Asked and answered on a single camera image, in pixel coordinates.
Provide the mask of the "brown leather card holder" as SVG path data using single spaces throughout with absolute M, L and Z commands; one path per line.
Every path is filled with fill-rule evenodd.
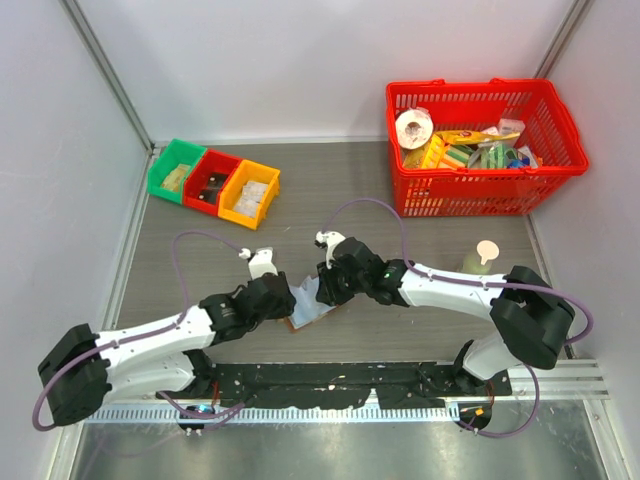
M 300 286 L 289 286 L 295 299 L 293 313 L 286 317 L 285 323 L 291 332 L 297 332 L 313 322 L 325 317 L 336 309 L 316 300 L 319 291 L 319 278 L 307 276 Z

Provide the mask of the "silver white card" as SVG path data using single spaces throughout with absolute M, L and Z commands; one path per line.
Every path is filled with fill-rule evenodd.
M 249 218 L 255 218 L 260 207 L 260 200 L 255 197 L 241 196 L 233 207 L 233 211 Z

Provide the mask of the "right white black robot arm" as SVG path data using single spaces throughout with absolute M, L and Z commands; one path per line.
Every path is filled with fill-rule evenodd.
M 317 266 L 321 304 L 341 306 L 365 294 L 381 305 L 435 307 L 494 324 L 495 333 L 465 343 L 454 361 L 451 381 L 465 395 L 514 366 L 553 369 L 575 318 L 569 303 L 527 267 L 506 275 L 452 273 L 404 259 L 385 261 L 335 231 L 318 233 L 315 243 L 325 251 Z

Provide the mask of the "black cards in red bin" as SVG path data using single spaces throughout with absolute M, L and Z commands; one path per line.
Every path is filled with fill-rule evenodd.
M 223 189 L 228 176 L 226 174 L 216 173 L 207 180 L 206 185 L 198 195 L 198 199 L 210 204 L 216 204 L 218 202 L 218 196 Z

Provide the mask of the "gold cards in green bin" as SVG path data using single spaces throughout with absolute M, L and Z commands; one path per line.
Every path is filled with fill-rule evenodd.
M 188 164 L 178 164 L 162 180 L 161 188 L 170 192 L 179 192 L 190 169 L 191 166 Z

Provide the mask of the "green bottle white cap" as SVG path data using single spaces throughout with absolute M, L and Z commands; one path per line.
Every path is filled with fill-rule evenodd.
M 466 274 L 486 275 L 491 271 L 493 262 L 499 257 L 499 246 L 491 240 L 481 240 L 468 253 L 460 271 Z

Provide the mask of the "yellow plastic bin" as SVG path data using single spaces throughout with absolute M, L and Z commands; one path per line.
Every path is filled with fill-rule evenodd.
M 243 159 L 220 193 L 218 216 L 257 230 L 279 192 L 278 169 Z

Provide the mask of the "red plastic bin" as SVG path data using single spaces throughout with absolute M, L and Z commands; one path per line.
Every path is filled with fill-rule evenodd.
M 240 163 L 239 157 L 207 149 L 184 182 L 183 205 L 217 217 L 220 194 Z

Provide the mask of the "yellow snack packets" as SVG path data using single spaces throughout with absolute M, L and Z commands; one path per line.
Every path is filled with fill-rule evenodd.
M 472 130 L 437 131 L 427 143 L 405 155 L 406 169 L 452 169 L 468 166 L 476 146 L 485 135 Z

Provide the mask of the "white tape roll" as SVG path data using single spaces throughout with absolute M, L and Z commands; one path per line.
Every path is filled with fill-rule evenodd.
M 434 123 L 425 108 L 402 112 L 395 121 L 396 137 L 401 148 L 415 150 L 425 145 L 434 132 Z

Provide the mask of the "green plastic bin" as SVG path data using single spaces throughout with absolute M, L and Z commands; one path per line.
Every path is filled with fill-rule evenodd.
M 149 169 L 148 193 L 181 204 L 184 183 L 205 152 L 201 145 L 173 139 Z

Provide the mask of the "red shopping basket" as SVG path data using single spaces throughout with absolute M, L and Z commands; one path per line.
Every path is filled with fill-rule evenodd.
M 538 165 L 407 169 L 395 121 L 416 107 L 429 111 L 437 130 L 480 131 L 502 118 L 520 120 L 525 129 L 518 143 L 532 150 Z M 527 215 L 589 168 L 577 125 L 546 79 L 391 82 L 386 87 L 386 121 L 393 201 L 404 217 Z

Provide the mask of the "green white package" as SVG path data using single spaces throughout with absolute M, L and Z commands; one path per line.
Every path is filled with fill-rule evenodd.
M 474 151 L 467 163 L 471 169 L 512 169 L 520 166 L 518 152 L 503 143 L 479 147 Z

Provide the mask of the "white pink box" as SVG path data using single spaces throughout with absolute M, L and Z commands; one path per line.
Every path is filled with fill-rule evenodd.
M 486 128 L 483 134 L 498 137 L 502 141 L 515 142 L 524 132 L 526 125 L 521 120 L 501 118 L 497 125 Z

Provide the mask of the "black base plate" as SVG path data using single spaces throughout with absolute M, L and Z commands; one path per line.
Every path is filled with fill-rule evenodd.
M 223 407 L 343 410 L 375 395 L 382 409 L 440 407 L 446 398 L 512 394 L 503 370 L 484 386 L 462 388 L 455 368 L 436 362 L 218 364 L 169 396 L 216 399 Z

